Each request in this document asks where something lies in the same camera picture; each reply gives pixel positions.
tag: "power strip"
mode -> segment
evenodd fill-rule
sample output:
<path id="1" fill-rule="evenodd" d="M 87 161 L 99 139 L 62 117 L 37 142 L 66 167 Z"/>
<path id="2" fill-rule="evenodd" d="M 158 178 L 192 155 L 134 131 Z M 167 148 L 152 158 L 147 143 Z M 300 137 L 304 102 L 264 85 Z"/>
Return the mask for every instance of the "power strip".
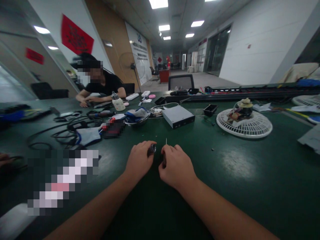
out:
<path id="1" fill-rule="evenodd" d="M 139 97 L 138 93 L 131 94 L 130 96 L 126 97 L 126 99 L 128 101 L 131 101 L 131 100 L 135 99 L 136 97 Z"/>

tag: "white bottle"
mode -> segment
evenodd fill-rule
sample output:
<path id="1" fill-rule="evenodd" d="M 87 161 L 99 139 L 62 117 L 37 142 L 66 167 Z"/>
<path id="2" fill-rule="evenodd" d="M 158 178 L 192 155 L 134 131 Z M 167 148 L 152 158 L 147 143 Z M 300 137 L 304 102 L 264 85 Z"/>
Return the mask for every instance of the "white bottle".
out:
<path id="1" fill-rule="evenodd" d="M 116 94 L 115 92 L 112 92 L 111 97 L 112 97 L 112 103 L 117 111 L 120 112 L 126 109 L 126 106 L 123 104 L 123 101 L 121 98 L 119 98 L 118 94 Z"/>

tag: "office chair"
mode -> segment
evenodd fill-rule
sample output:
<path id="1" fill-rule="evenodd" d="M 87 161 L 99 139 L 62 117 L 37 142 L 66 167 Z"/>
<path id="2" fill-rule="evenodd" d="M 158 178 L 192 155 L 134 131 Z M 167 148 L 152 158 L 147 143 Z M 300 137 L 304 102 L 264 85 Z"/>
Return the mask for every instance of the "office chair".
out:
<path id="1" fill-rule="evenodd" d="M 189 90 L 194 88 L 193 76 L 192 74 L 176 75 L 169 77 L 168 90 L 175 90 L 175 87 L 182 88 L 184 90 Z"/>
<path id="2" fill-rule="evenodd" d="M 134 83 L 123 83 L 123 87 L 126 90 L 127 96 L 133 94 L 135 92 L 135 84 Z"/>
<path id="3" fill-rule="evenodd" d="M 158 72 L 158 71 L 155 71 L 155 70 L 153 69 L 153 67 L 150 67 L 150 69 L 151 69 L 151 74 L 152 74 L 152 75 L 157 75 L 157 78 L 158 78 L 158 80 L 159 80 L 159 72 Z"/>
<path id="4" fill-rule="evenodd" d="M 40 100 L 69 97 L 68 89 L 52 89 L 47 82 L 32 83 L 30 84 L 30 87 Z"/>

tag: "desk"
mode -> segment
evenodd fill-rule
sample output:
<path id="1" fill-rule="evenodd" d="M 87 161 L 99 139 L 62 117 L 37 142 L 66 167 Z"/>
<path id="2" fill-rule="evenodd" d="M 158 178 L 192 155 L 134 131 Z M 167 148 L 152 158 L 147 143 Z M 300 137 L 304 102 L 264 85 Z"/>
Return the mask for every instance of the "desk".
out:
<path id="1" fill-rule="evenodd" d="M 157 92 L 157 98 L 168 92 Z M 136 108 L 141 98 L 130 101 Z M 61 112 L 80 108 L 74 99 L 25 102 L 34 108 L 54 106 Z M 216 112 L 232 108 L 232 102 L 213 102 Z M 134 144 L 157 141 L 154 163 L 129 194 L 105 233 L 107 239 L 212 239 L 201 220 L 174 189 L 159 178 L 160 149 L 179 144 L 190 156 L 195 173 L 209 187 L 235 204 L 280 239 L 319 239 L 320 162 L 319 155 L 296 140 L 310 127 L 281 113 L 262 113 L 273 124 L 264 139 L 246 140 L 223 132 L 204 121 L 207 103 L 182 104 L 196 115 L 195 122 L 173 130 L 164 118 L 148 119 L 141 128 L 126 127 L 120 138 L 104 139 L 88 147 L 98 149 L 99 176 L 58 209 L 53 216 L 38 217 L 20 239 L 40 239 L 58 227 L 86 203 L 108 187 L 124 171 Z M 143 103 L 150 108 L 154 103 Z M 0 134 L 0 152 L 25 155 L 29 135 L 56 125 L 49 115 L 34 123 L 19 123 Z M 37 140 L 59 147 L 43 134 Z M 27 202 L 27 172 L 4 181 L 0 188 L 0 215 L 21 202 Z"/>
<path id="2" fill-rule="evenodd" d="M 159 71 L 160 83 L 169 82 L 169 76 L 171 76 L 170 67 Z"/>

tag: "red sign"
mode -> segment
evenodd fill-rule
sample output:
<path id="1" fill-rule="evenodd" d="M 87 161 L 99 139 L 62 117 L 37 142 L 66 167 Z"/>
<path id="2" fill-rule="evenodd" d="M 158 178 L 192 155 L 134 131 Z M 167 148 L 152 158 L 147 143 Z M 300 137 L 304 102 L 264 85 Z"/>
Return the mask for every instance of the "red sign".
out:
<path id="1" fill-rule="evenodd" d="M 92 53 L 94 39 L 64 14 L 62 17 L 61 39 L 62 44 L 77 55 L 82 52 Z"/>
<path id="2" fill-rule="evenodd" d="M 40 53 L 37 53 L 36 51 L 31 50 L 30 48 L 26 49 L 26 57 L 32 61 L 35 61 L 43 65 L 44 57 Z"/>
<path id="3" fill-rule="evenodd" d="M 207 39 L 206 39 L 206 38 L 203 39 L 203 40 L 199 43 L 199 46 L 202 45 L 202 44 L 204 44 L 205 42 L 207 42 Z"/>

